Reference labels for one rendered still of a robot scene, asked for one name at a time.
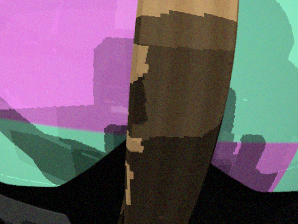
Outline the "wooden post with slot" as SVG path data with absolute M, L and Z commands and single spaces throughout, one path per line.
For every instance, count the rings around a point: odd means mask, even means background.
M 120 216 L 118 216 L 118 218 L 120 218 L 120 220 L 118 220 L 117 224 L 124 224 L 124 220 L 125 220 L 124 205 L 125 205 L 125 198 L 124 198 L 124 201 L 122 201 L 121 213 L 120 213 Z

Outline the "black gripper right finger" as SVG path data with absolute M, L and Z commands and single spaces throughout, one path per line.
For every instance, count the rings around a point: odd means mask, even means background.
M 258 192 L 209 165 L 189 224 L 283 224 L 298 217 L 298 192 Z

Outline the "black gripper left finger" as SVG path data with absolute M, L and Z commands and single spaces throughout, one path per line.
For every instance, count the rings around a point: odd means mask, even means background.
M 0 183 L 3 224 L 117 224 L 125 190 L 126 139 L 60 186 Z

